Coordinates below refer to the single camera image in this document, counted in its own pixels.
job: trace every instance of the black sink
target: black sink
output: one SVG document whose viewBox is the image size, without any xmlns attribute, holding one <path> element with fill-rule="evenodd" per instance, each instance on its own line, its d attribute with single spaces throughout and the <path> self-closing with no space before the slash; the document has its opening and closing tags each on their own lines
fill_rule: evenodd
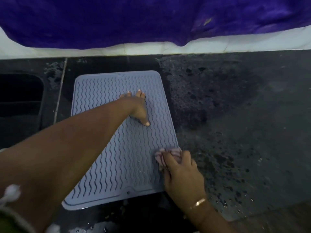
<svg viewBox="0 0 311 233">
<path fill-rule="evenodd" d="M 40 130 L 43 81 L 30 74 L 0 74 L 0 149 Z"/>
</svg>

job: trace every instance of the purple cloth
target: purple cloth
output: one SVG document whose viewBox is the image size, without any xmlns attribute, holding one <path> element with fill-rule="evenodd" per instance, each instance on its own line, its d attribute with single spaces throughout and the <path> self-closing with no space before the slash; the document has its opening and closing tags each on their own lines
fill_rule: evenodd
<svg viewBox="0 0 311 233">
<path fill-rule="evenodd" d="M 0 0 L 0 26 L 29 47 L 87 49 L 311 24 L 311 0 Z"/>
</svg>

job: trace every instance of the pink cloth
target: pink cloth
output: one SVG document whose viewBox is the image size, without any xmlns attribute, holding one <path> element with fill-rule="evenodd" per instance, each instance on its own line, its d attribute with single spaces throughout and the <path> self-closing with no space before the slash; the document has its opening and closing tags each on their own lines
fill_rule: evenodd
<svg viewBox="0 0 311 233">
<path fill-rule="evenodd" d="M 177 161 L 177 163 L 181 162 L 181 148 L 179 148 L 179 147 L 172 148 L 172 149 L 161 148 L 160 150 L 158 150 L 155 153 L 155 160 L 159 164 L 159 170 L 160 171 L 162 171 L 164 169 L 164 167 L 166 167 L 166 163 L 165 163 L 165 160 L 164 160 L 163 155 L 162 155 L 163 151 L 167 151 L 167 152 L 171 153 L 171 155 L 174 157 L 174 159 Z"/>
</svg>

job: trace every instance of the silicone drying mat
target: silicone drying mat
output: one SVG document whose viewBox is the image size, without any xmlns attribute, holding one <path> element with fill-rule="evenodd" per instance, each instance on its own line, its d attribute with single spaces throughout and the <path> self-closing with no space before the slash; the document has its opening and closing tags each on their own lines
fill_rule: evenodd
<svg viewBox="0 0 311 233">
<path fill-rule="evenodd" d="M 150 126 L 127 117 L 107 147 L 64 199 L 67 210 L 87 208 L 164 190 L 154 153 L 178 147 L 160 74 L 156 71 L 89 74 L 76 78 L 71 115 L 141 89 Z"/>
</svg>

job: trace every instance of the wet countertop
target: wet countertop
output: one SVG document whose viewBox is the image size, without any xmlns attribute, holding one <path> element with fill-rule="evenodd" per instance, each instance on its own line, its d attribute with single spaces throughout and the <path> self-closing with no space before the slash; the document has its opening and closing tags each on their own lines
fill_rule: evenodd
<svg viewBox="0 0 311 233">
<path fill-rule="evenodd" d="M 179 145 L 196 160 L 211 204 L 241 232 L 303 232 L 308 227 L 300 214 L 309 212 L 311 197 L 310 56 L 305 50 L 68 58 L 63 78 L 64 59 L 0 65 L 13 70 L 19 62 L 20 70 L 31 72 L 41 62 L 38 72 L 55 86 L 45 102 L 57 111 L 49 121 L 57 122 L 70 116 L 79 75 L 159 72 Z M 194 230 L 165 193 L 60 208 L 55 222 L 62 232 Z"/>
</svg>

